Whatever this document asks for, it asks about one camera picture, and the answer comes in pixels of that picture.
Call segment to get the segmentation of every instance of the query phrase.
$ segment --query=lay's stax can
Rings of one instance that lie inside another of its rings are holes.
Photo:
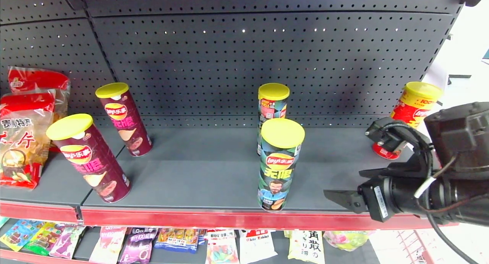
[[[131,183],[93,124],[92,116],[75,114],[60,119],[47,129],[46,135],[104,202],[114,203],[129,194]]]
[[[413,128],[417,128],[437,100],[442,96],[443,90],[429,83],[420,81],[411,81],[406,84],[401,97],[394,107],[391,117],[395,120],[401,120]],[[374,144],[372,149],[379,156],[395,160],[399,157],[400,152],[389,152],[381,146]]]
[[[148,153],[152,148],[151,140],[129,92],[129,86],[126,83],[110,83],[98,88],[95,94],[126,143],[129,153],[132,156]]]
[[[266,120],[285,118],[287,112],[288,87],[281,83],[266,83],[258,88],[258,155],[261,154],[260,133]]]
[[[258,203],[266,211],[280,211],[286,204],[305,132],[292,120],[276,118],[264,122],[261,133]]]

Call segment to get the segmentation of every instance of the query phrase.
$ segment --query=green chip can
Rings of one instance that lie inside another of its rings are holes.
[[[292,120],[276,118],[263,123],[261,137],[258,203],[276,212],[286,205],[305,132]]]

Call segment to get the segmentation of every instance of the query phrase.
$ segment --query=barcode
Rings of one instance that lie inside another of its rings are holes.
[[[382,191],[379,186],[374,188],[375,195],[377,197],[377,202],[379,203],[379,207],[381,209],[382,218],[386,218],[388,216],[387,208],[385,207],[384,197],[382,196]]]

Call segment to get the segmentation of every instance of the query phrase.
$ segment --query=perforated metal panel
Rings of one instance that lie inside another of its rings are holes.
[[[291,115],[388,114],[418,81],[451,15],[323,12],[96,18],[142,115],[250,115],[267,82]]]
[[[94,92],[113,79],[87,19],[2,25],[0,32],[2,94],[9,65],[45,68],[70,76],[70,113],[104,114]]]
[[[459,0],[87,0],[93,16],[176,13],[390,10],[456,13]]]
[[[65,0],[0,0],[0,24],[84,17]]]

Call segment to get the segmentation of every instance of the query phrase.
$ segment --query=purple snack bag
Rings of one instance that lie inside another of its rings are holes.
[[[151,257],[152,241],[157,233],[156,228],[132,228],[119,263],[139,262],[140,264],[148,264]]]

